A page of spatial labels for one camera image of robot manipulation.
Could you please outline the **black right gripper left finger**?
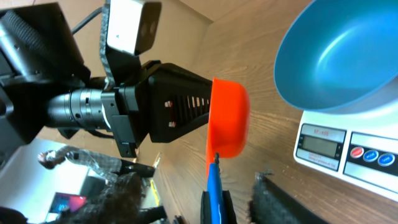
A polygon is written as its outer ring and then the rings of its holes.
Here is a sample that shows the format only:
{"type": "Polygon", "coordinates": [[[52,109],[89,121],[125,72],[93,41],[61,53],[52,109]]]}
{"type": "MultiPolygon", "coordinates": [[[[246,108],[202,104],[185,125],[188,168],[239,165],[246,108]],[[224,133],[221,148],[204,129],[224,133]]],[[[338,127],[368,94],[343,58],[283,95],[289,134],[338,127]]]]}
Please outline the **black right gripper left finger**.
{"type": "Polygon", "coordinates": [[[236,214],[234,212],[233,202],[230,192],[224,190],[221,200],[211,201],[209,192],[202,192],[201,195],[201,224],[237,224],[236,214]]]}

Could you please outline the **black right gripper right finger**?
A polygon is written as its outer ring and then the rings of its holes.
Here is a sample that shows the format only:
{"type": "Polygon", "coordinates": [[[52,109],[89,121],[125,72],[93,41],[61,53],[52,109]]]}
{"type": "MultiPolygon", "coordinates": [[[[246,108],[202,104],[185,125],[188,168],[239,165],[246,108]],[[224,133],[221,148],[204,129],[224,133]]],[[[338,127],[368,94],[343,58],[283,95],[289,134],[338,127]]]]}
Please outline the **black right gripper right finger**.
{"type": "Polygon", "coordinates": [[[249,219],[256,224],[317,224],[326,221],[303,206],[268,177],[271,172],[256,173],[249,219]]]}

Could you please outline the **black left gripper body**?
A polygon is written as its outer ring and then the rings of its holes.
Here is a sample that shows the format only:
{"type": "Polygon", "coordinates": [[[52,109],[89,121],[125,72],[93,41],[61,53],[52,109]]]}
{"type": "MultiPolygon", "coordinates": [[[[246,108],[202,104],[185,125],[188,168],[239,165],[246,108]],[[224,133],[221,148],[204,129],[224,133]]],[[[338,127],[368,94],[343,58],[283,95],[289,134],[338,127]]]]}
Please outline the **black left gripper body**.
{"type": "Polygon", "coordinates": [[[104,116],[121,157],[136,158],[136,149],[149,133],[150,91],[148,78],[159,60],[142,65],[131,81],[101,93],[104,116]]]}

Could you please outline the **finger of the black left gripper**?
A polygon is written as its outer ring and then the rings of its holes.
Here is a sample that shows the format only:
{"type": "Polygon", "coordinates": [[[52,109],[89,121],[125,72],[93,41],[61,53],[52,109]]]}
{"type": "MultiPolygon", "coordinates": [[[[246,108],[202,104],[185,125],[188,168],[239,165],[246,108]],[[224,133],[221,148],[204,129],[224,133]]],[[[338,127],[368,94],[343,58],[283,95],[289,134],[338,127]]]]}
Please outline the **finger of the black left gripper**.
{"type": "Polygon", "coordinates": [[[213,82],[172,63],[150,69],[152,142],[169,143],[208,123],[213,82]]]}

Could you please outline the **red measuring scoop blue handle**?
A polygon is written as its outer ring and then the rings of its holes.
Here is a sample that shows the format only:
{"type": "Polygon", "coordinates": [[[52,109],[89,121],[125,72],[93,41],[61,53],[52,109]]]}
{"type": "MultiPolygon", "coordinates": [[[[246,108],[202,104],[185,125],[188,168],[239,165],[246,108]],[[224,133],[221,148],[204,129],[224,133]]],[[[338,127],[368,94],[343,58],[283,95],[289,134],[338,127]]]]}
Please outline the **red measuring scoop blue handle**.
{"type": "Polygon", "coordinates": [[[211,201],[221,200],[220,159],[238,156],[246,143],[250,101],[237,82],[214,78],[206,140],[206,190],[211,201]]]}

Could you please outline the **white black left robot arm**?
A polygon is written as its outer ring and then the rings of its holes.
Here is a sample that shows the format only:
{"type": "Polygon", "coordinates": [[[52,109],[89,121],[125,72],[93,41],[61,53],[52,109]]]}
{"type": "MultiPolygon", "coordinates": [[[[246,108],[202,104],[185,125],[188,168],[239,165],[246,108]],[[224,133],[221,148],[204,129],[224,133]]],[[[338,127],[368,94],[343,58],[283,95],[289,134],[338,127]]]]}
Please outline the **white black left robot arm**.
{"type": "Polygon", "coordinates": [[[69,139],[79,130],[113,139],[135,158],[146,137],[168,143],[209,120],[215,83],[172,63],[139,57],[152,48],[162,5],[106,1],[99,57],[106,75],[85,66],[57,3],[1,11],[1,163],[43,127],[69,139]]]}

